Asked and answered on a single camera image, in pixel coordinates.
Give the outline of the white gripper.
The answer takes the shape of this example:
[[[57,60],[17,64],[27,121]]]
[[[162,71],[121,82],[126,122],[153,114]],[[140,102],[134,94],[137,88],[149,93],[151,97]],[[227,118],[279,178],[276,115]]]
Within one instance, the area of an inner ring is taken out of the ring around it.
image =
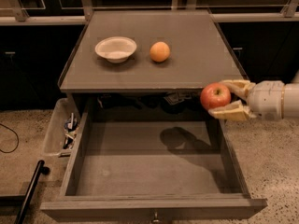
[[[282,118],[282,92],[284,83],[281,81],[263,81],[255,85],[254,82],[244,79],[226,79],[221,84],[237,97],[246,101],[243,105],[240,100],[225,106],[208,110],[215,119],[245,121],[249,119],[277,120]]]

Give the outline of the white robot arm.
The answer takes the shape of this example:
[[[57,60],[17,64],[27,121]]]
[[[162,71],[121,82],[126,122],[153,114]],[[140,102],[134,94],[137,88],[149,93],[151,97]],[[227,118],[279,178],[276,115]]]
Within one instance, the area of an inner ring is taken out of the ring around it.
[[[299,83],[285,84],[280,80],[259,83],[243,79],[222,80],[238,97],[228,105],[212,108],[215,119],[244,121],[248,119],[279,120],[299,117]]]

